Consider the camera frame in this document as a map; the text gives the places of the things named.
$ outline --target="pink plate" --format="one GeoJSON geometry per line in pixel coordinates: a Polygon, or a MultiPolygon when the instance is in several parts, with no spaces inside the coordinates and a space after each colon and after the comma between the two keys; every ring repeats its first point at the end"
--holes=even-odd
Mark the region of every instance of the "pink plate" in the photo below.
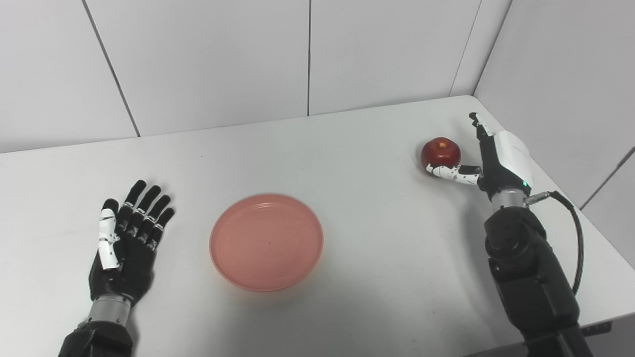
{"type": "Polygon", "coordinates": [[[231,283],[272,292],[307,276],[322,244],[322,227],[309,207],[288,196],[259,194],[220,216],[211,232],[210,255],[231,283]]]}

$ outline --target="robotic arm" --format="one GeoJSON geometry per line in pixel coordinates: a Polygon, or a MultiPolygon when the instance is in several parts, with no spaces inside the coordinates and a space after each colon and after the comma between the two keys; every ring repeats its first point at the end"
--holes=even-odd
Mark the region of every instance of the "robotic arm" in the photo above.
{"type": "Polygon", "coordinates": [[[130,309],[152,281],[155,250],[174,216],[170,197],[152,186],[139,205],[143,180],[132,187],[124,205],[108,199],[99,222],[99,245],[88,283],[93,305],[86,321],[64,339],[59,357],[130,357],[133,341],[126,329],[130,309]]]}
{"type": "Polygon", "coordinates": [[[591,357],[578,325],[574,291],[545,229],[528,208],[550,195],[566,199],[557,192],[530,196],[531,157],[524,143],[508,131],[493,134],[475,112],[469,117],[476,127],[483,166],[472,166],[472,173],[460,180],[454,178],[460,176],[458,167],[428,165],[426,170],[476,184],[487,193],[494,210],[485,222],[490,272],[509,321],[525,338],[529,357],[591,357]]]}

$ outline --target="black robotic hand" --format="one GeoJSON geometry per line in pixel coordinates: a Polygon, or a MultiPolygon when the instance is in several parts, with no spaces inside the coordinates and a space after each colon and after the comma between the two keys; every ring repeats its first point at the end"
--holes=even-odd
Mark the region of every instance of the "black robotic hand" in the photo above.
{"type": "Polygon", "coordinates": [[[174,209],[166,209],[170,197],[163,195],[148,212],[161,193],[157,185],[147,191],[135,208],[145,186],[143,180],[137,181],[118,212],[116,200],[110,198],[104,203],[100,248],[89,276],[92,300],[114,293],[130,299],[134,306],[150,288],[156,248],[174,209]]]}

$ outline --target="table surface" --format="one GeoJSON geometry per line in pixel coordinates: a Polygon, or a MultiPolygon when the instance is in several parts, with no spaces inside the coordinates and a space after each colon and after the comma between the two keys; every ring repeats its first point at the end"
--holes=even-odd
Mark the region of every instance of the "table surface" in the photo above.
{"type": "MultiPolygon", "coordinates": [[[[0,155],[3,351],[55,354],[86,317],[102,202],[139,178],[162,185],[177,214],[128,323],[137,356],[463,356],[519,342],[488,272],[485,194],[418,163],[438,136],[479,163],[471,111],[501,129],[475,98],[453,97],[0,155]],[[324,231],[315,270],[274,293],[226,282],[208,251],[220,214],[263,192],[303,201],[324,231]]],[[[533,168],[535,192],[557,189],[533,168]]],[[[549,200],[533,211],[571,280],[569,213],[549,200]]],[[[635,312],[635,271],[580,219],[580,323],[635,312]]]]}

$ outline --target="apple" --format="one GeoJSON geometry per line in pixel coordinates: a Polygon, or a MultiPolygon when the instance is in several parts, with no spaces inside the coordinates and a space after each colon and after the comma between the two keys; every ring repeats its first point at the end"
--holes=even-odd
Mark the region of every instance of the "apple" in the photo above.
{"type": "Polygon", "coordinates": [[[454,167],[461,162],[461,149],[454,141],[439,137],[425,143],[421,150],[421,165],[454,167]]]}

